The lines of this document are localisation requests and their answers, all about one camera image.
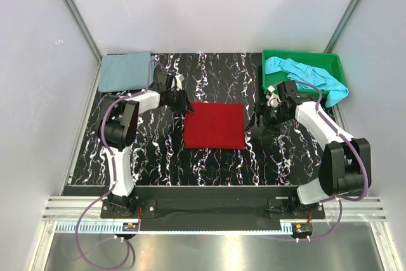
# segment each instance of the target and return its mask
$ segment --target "gray-blue towel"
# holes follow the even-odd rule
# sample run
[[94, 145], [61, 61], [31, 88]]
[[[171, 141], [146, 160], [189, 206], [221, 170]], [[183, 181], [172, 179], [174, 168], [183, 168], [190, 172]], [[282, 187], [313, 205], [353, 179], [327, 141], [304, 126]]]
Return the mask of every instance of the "gray-blue towel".
[[[105, 55], [101, 60], [99, 91], [116, 92], [146, 88], [151, 52]], [[150, 82], [154, 75], [152, 68]]]

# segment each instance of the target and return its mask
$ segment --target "white wall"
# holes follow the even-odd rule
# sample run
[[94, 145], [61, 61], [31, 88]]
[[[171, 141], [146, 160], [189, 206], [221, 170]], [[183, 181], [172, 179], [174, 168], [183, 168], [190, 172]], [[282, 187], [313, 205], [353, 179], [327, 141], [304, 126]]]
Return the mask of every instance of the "white wall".
[[350, 0], [75, 0], [101, 51], [323, 51]]
[[96, 61], [62, 0], [0, 0], [0, 269], [25, 270]]
[[350, 132], [370, 141], [371, 192], [406, 267], [406, 0], [362, 0], [334, 52], [350, 88], [340, 109]]

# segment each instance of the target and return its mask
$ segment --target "light blue cloth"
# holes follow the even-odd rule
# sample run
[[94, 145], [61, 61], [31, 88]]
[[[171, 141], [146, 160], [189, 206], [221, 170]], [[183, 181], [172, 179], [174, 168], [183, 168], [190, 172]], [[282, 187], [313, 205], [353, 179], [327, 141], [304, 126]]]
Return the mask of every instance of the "light blue cloth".
[[101, 59], [99, 91], [117, 92], [146, 88], [151, 52], [105, 55]]
[[[296, 63], [290, 58], [283, 60], [279, 57], [273, 56], [265, 61], [266, 74], [279, 71], [287, 72], [288, 79], [306, 82], [316, 86], [320, 90], [329, 91], [325, 103], [326, 107], [334, 106], [349, 93], [346, 86], [337, 81], [324, 69], [305, 65], [303, 63]], [[311, 89], [309, 86], [302, 84], [297, 84], [297, 86], [299, 89]]]

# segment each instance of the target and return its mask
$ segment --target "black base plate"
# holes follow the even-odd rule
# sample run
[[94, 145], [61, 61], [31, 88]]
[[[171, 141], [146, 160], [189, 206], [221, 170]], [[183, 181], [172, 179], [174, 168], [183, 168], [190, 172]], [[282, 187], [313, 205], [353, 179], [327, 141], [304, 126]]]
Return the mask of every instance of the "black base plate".
[[[280, 207], [281, 206], [286, 207], [286, 204], [287, 199], [269, 199], [268, 200], [269, 218], [272, 220], [281, 220], [281, 219], [307, 220], [309, 218], [308, 211], [301, 213], [300, 215], [294, 216], [287, 209], [282, 208], [282, 210], [280, 210]], [[323, 206], [320, 207], [321, 210], [319, 210], [318, 207], [310, 210], [312, 219], [325, 219], [324, 207]]]
[[[148, 231], [224, 231], [224, 230], [280, 230], [276, 215], [270, 219], [268, 200], [288, 198], [295, 186], [268, 187], [162, 187], [137, 186], [137, 204], [143, 216], [149, 217], [150, 203], [156, 202], [155, 218], [145, 219], [141, 230]], [[65, 187], [63, 195], [100, 196], [105, 187]], [[280, 206], [276, 200], [271, 206]], [[114, 214], [102, 213], [104, 218], [115, 218]], [[291, 215], [278, 217], [293, 219]]]
[[[141, 208], [141, 219], [155, 218], [155, 212], [157, 209], [157, 201], [155, 199], [140, 200], [137, 203], [138, 206], [136, 208]], [[101, 207], [100, 218], [138, 218], [138, 213], [136, 212], [135, 207], [134, 212], [130, 212], [127, 209], [111, 205], [108, 200], [104, 200], [103, 206]]]

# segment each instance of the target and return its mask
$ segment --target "robotic arm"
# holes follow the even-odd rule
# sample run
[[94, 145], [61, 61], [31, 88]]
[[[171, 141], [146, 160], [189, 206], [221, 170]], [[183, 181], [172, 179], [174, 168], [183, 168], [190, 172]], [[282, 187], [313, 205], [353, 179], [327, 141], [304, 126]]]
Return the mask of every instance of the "robotic arm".
[[[105, 126], [105, 138], [114, 154], [110, 155], [107, 149], [103, 148], [103, 153], [106, 153], [108, 159], [110, 177], [113, 177], [113, 156], [116, 167], [116, 181], [110, 181], [110, 188], [115, 183], [108, 197], [111, 206], [127, 213], [133, 213], [136, 208], [134, 196], [131, 195], [134, 182], [131, 176], [130, 146], [135, 140], [138, 116], [164, 105], [169, 106], [175, 113], [193, 112], [182, 81], [181, 74], [174, 76], [155, 71], [154, 82], [144, 94], [119, 102], [111, 111]], [[109, 95], [103, 99], [97, 122], [99, 138], [103, 117], [118, 98]]]
[[[367, 174], [368, 187], [371, 185], [370, 145], [364, 139], [355, 139], [341, 129], [322, 109], [318, 108], [312, 95], [301, 94], [295, 81], [286, 81], [270, 86], [266, 99], [256, 104], [257, 124], [263, 116], [264, 136], [278, 136], [280, 123], [296, 119], [303, 124], [323, 148], [323, 157], [318, 178], [301, 185], [291, 194], [288, 209], [291, 215], [300, 216], [312, 210], [320, 201], [334, 195], [363, 190], [364, 174], [362, 165], [350, 149], [355, 148]], [[250, 128], [255, 117], [251, 119]]]

